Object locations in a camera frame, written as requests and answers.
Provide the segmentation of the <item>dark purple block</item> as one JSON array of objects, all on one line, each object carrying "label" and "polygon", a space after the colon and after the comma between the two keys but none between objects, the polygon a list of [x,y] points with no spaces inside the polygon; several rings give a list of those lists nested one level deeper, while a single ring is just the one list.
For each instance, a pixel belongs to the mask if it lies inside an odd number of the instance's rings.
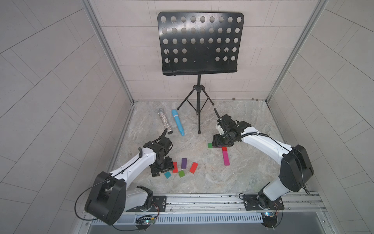
[{"label": "dark purple block", "polygon": [[187,158],[182,158],[181,168],[182,169],[186,169],[187,168]]}]

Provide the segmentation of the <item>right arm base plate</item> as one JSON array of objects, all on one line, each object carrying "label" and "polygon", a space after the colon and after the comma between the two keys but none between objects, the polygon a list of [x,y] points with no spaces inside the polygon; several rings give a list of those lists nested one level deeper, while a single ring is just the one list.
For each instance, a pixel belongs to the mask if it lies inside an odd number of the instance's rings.
[{"label": "right arm base plate", "polygon": [[247,211],[281,211],[284,210],[284,204],[281,198],[271,201],[264,195],[246,195],[240,194],[239,198],[243,201]]}]

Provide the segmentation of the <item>circuit board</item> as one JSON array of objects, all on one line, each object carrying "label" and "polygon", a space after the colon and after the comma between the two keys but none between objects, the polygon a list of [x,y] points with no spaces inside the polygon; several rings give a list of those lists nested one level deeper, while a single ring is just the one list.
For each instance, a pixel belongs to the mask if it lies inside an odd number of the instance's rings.
[{"label": "circuit board", "polygon": [[151,215],[144,215],[136,219],[135,226],[141,231],[146,231],[151,225],[156,223],[157,218]]},{"label": "circuit board", "polygon": [[278,216],[274,212],[261,213],[263,223],[266,228],[274,229],[278,224]]}]

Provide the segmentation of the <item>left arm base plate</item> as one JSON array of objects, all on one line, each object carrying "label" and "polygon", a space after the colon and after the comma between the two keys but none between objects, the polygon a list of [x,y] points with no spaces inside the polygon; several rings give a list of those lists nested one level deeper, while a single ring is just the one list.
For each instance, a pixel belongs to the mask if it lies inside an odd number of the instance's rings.
[{"label": "left arm base plate", "polygon": [[167,197],[166,196],[152,196],[147,198],[144,205],[134,207],[126,212],[164,212],[166,210]]}]

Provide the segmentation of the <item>blue microphone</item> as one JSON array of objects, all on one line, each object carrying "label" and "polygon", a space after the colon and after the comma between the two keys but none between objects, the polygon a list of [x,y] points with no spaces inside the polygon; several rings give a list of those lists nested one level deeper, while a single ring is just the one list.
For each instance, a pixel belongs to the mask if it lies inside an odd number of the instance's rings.
[{"label": "blue microphone", "polygon": [[174,117],[174,120],[177,124],[178,130],[179,130],[181,136],[184,136],[185,135],[184,128],[183,128],[182,123],[180,121],[177,110],[172,109],[172,116]]}]

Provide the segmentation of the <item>magenta rectangular block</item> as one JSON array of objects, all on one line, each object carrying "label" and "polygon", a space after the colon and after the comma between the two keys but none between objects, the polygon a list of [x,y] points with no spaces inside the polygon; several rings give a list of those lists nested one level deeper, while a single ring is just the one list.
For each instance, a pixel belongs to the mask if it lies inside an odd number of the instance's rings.
[{"label": "magenta rectangular block", "polygon": [[224,165],[229,166],[230,165],[230,160],[229,160],[228,155],[223,155],[223,159],[224,159]]}]

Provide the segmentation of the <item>aluminium front rail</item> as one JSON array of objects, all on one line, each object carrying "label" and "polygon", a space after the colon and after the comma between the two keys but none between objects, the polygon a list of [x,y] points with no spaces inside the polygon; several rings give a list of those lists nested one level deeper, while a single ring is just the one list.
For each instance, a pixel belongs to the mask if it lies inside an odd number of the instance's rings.
[{"label": "aluminium front rail", "polygon": [[[240,194],[153,194],[166,196],[166,210],[156,214],[197,214],[197,213],[265,213],[266,211],[247,211]],[[276,215],[290,212],[325,212],[327,209],[319,193],[288,193],[281,197],[284,210],[267,211]],[[152,212],[132,212],[151,214]]]}]

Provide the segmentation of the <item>left circuit board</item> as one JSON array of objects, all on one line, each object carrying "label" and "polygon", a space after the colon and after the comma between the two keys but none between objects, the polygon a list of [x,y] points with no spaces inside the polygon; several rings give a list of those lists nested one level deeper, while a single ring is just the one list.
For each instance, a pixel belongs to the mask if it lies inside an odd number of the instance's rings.
[{"label": "left circuit board", "polygon": [[141,231],[146,231],[151,225],[156,223],[157,218],[151,215],[144,215],[136,219],[135,226]]}]

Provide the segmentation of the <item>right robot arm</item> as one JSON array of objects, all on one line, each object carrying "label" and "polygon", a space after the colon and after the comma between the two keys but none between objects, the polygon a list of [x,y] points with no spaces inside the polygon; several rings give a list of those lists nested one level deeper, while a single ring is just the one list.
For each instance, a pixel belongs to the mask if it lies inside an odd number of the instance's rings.
[{"label": "right robot arm", "polygon": [[314,175],[314,169],[303,146],[282,143],[245,121],[235,121],[227,114],[220,116],[216,109],[214,112],[219,131],[212,138],[214,147],[231,147],[236,142],[243,142],[259,149],[280,165],[279,176],[258,192],[253,200],[255,204],[263,210],[270,210],[278,198],[289,192],[303,189],[310,194],[306,182]]}]

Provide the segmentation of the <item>right circuit board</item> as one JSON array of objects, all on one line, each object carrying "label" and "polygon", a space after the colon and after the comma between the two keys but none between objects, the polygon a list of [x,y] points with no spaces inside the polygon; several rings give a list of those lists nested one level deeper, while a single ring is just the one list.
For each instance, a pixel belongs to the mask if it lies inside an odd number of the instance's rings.
[{"label": "right circuit board", "polygon": [[261,213],[263,223],[266,228],[274,229],[278,224],[278,216],[274,212]]}]

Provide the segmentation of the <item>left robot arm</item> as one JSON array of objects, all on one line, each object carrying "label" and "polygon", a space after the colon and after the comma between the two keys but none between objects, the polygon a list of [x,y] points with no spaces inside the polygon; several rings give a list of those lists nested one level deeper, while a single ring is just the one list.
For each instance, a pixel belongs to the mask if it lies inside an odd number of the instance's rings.
[{"label": "left robot arm", "polygon": [[133,208],[149,211],[157,207],[151,189],[144,186],[130,189],[130,185],[146,168],[150,168],[152,177],[174,169],[173,161],[168,157],[172,142],[166,135],[167,131],[164,130],[157,139],[145,143],[138,149],[137,155],[118,169],[98,174],[88,189],[90,193],[84,210],[112,225],[124,211]]}]

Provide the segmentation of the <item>black perforated music stand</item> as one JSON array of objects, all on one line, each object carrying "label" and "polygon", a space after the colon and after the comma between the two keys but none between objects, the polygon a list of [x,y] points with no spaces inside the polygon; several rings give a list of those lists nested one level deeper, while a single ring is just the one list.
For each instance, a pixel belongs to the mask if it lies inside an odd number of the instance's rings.
[{"label": "black perforated music stand", "polygon": [[194,110],[201,115],[201,76],[235,73],[243,32],[239,12],[160,12],[157,16],[165,76],[197,76]]}]

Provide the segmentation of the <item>glittery silver microphone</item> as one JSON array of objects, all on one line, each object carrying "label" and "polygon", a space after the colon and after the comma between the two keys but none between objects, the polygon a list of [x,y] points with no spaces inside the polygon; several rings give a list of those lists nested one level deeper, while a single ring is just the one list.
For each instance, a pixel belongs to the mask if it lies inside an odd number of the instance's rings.
[{"label": "glittery silver microphone", "polygon": [[167,119],[167,116],[166,116],[166,114],[165,114],[165,111],[164,111],[164,109],[159,109],[158,110],[158,114],[159,114],[159,117],[160,117],[160,119],[161,119],[161,121],[162,121],[162,123],[163,123],[163,126],[165,127],[165,128],[167,128],[167,134],[168,135],[171,135],[172,133],[173,133],[173,131],[172,131],[172,128],[171,128],[171,125],[170,125],[170,123],[169,123],[169,121],[168,121],[168,119]]}]

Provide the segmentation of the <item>teal square block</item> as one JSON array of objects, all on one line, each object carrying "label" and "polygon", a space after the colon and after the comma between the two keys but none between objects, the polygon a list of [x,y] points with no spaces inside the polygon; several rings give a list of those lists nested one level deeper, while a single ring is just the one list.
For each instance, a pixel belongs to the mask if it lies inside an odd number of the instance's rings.
[{"label": "teal square block", "polygon": [[164,175],[165,175],[166,179],[169,179],[171,177],[170,171],[165,172]]}]

